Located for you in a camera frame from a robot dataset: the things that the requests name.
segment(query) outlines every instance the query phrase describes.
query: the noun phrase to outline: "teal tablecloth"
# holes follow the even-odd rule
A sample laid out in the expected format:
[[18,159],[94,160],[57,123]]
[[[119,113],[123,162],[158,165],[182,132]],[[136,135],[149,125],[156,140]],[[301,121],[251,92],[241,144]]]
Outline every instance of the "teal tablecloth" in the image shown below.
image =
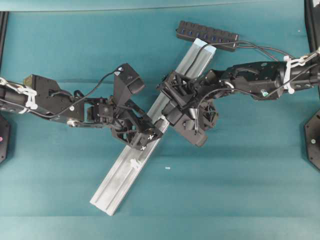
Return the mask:
[[[191,45],[175,37],[180,20],[237,32],[295,56],[309,51],[303,1],[237,2],[11,12],[1,75],[21,82],[33,73],[87,92],[128,62],[147,84],[134,98],[147,110],[156,84]],[[210,67],[266,60],[255,50],[219,50]],[[95,96],[112,91],[104,84]],[[320,172],[307,160],[303,132],[319,103],[316,89],[277,101],[217,100],[220,119],[206,145],[196,148],[170,129],[113,217],[89,204],[124,147],[108,129],[5,114],[12,138],[0,165],[0,240],[319,239]]]

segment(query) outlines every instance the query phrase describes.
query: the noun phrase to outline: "black plastic housing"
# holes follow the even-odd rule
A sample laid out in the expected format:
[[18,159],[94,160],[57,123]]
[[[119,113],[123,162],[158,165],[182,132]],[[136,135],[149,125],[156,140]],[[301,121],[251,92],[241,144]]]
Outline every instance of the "black plastic housing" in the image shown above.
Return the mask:
[[119,72],[114,73],[113,96],[117,106],[124,105],[132,95],[138,94],[145,87],[139,74],[128,64],[122,64]]
[[[237,41],[239,35],[237,33],[228,32],[212,27],[199,25],[188,21],[180,21],[178,28],[176,29],[176,36],[179,39],[193,42],[196,38],[201,39],[209,44],[213,43],[229,43]],[[217,49],[234,52],[237,48],[237,44],[229,45],[216,45]]]

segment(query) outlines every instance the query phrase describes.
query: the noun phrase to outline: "white zip tie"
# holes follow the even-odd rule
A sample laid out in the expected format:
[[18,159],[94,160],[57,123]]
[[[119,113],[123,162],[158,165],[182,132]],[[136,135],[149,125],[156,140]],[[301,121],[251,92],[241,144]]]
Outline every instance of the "white zip tie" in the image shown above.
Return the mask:
[[[291,68],[293,67],[291,64],[295,60],[291,60],[291,58],[289,56],[284,56],[283,60],[286,62],[286,69],[285,69],[284,78],[283,78],[283,83],[285,84],[286,82],[288,82],[290,80]],[[290,83],[284,85],[283,88],[287,89],[289,94],[295,93],[295,90],[291,87]]]
[[[28,97],[28,99],[25,103],[25,106],[27,108],[30,108],[32,110],[35,110],[38,108],[38,105],[36,104],[36,95],[37,95],[36,90],[32,89],[29,86],[24,87],[24,86],[17,84],[17,83],[10,83],[6,79],[4,79],[3,77],[0,77],[0,85],[6,86],[6,87],[14,90],[18,94],[26,95]],[[19,112],[19,114],[24,114],[24,113],[28,112],[27,108],[24,108],[23,110],[21,110]]]

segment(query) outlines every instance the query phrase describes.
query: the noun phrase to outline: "white cable tie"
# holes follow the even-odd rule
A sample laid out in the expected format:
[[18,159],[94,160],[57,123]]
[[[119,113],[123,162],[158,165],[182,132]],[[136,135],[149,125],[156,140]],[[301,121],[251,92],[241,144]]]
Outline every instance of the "white cable tie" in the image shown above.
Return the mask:
[[[283,60],[286,62],[286,69],[285,69],[284,78],[283,78],[283,83],[285,84],[286,82],[288,82],[290,80],[292,62],[297,62],[297,61],[299,61],[299,59],[298,60],[297,59],[291,60],[291,58],[289,56],[284,56]],[[290,83],[284,85],[283,88],[287,89],[289,94],[295,93],[295,90],[291,87]]]

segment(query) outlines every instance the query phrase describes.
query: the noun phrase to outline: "black power strip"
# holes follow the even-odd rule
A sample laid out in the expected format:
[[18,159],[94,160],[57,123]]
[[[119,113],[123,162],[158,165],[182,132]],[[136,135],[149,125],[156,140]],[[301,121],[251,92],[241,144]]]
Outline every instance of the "black power strip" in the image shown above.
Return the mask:
[[[212,27],[199,25],[188,21],[180,21],[179,27],[176,29],[176,36],[179,39],[193,42],[196,38],[207,42],[213,43],[230,43],[238,41],[239,35],[237,33],[228,32]],[[234,52],[237,48],[237,44],[229,45],[216,45],[217,49]]]

